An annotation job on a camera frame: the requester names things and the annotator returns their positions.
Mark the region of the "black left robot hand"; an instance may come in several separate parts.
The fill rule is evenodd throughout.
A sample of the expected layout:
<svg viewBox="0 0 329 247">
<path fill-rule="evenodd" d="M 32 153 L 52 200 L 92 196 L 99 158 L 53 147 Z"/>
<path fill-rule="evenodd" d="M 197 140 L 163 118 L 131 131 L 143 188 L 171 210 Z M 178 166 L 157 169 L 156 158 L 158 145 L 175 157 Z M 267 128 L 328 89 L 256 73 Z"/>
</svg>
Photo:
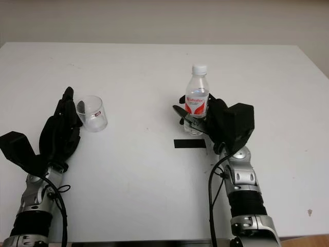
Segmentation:
<svg viewBox="0 0 329 247">
<path fill-rule="evenodd" d="M 47 119 L 39 139 L 40 155 L 62 172 L 68 170 L 67 160 L 80 141 L 82 121 L 77 115 L 73 96 L 74 90 L 69 86 L 58 101 L 54 114 Z"/>
</svg>

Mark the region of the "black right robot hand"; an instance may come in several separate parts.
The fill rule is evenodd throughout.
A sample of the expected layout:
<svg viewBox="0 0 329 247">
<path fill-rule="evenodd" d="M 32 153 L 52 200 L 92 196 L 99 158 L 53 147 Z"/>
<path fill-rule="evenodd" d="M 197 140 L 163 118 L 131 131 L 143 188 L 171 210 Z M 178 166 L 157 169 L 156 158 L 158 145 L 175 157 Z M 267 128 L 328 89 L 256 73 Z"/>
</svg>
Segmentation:
<svg viewBox="0 0 329 247">
<path fill-rule="evenodd" d="M 234 146 L 233 140 L 229 136 L 229 129 L 224 120 L 224 111 L 228 109 L 226 103 L 219 98 L 215 98 L 212 94 L 208 98 L 208 106 L 206 108 L 206 116 L 197 118 L 188 113 L 178 105 L 173 105 L 174 111 L 181 117 L 181 124 L 186 123 L 187 126 L 198 132 L 206 134 L 214 143 L 214 152 L 220 154 L 222 149 L 226 149 L 230 154 L 235 153 L 237 148 Z"/>
</svg>

